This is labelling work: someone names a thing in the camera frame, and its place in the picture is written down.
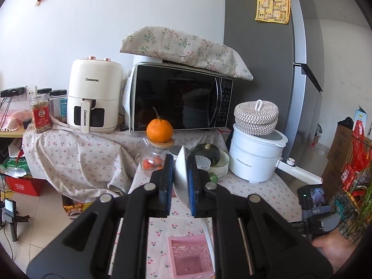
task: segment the white wall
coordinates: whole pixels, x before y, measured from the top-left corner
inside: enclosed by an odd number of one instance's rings
[[[128,70],[121,39],[166,26],[223,43],[225,0],[6,0],[0,8],[0,88],[68,88],[75,59],[109,57]]]
[[[330,147],[337,122],[354,119],[361,105],[372,122],[372,31],[341,21],[320,20],[324,42],[325,79],[319,142]]]

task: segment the paper note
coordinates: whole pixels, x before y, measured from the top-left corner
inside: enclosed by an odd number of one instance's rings
[[[291,13],[291,0],[257,0],[256,20],[287,24]]]

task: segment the microwave oven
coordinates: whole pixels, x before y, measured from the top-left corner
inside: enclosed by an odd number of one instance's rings
[[[147,62],[136,64],[131,76],[132,131],[146,131],[156,112],[174,130],[226,127],[232,79],[208,70]]]

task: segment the black lid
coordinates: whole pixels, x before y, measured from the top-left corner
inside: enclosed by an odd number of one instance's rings
[[[42,88],[42,89],[38,89],[38,94],[49,93],[51,91],[52,91],[51,88]]]
[[[66,94],[66,89],[52,90],[51,92],[49,92],[50,96],[65,96]]]

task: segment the pink basket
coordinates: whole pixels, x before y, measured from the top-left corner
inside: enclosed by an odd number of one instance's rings
[[[211,278],[214,275],[205,234],[168,237],[168,247],[173,279]]]

